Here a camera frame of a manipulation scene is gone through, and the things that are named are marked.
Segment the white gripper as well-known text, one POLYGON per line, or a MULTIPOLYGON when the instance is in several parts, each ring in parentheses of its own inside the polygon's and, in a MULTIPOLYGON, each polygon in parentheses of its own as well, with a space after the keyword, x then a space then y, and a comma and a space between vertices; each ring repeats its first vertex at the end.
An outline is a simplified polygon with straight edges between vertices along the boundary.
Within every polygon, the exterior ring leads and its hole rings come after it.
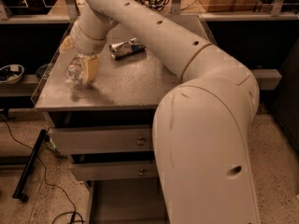
POLYGON ((81 58, 81 65, 83 68, 83 81, 91 83, 95 80, 99 67, 99 59, 92 56, 100 53, 107 40, 106 39, 93 39, 85 35, 75 23, 68 35, 59 46, 59 52, 66 54, 69 50, 75 48, 80 54, 84 54, 81 58))

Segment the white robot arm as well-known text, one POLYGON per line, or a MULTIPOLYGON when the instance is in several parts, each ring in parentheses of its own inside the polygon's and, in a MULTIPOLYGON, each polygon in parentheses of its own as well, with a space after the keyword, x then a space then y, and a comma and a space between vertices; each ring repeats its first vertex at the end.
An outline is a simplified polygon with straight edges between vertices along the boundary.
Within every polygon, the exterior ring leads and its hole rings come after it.
POLYGON ((135 0, 85 0, 62 49, 102 51, 117 24, 181 81, 152 124, 171 224, 261 224, 249 165, 248 128, 259 105, 251 71, 234 57, 135 0))

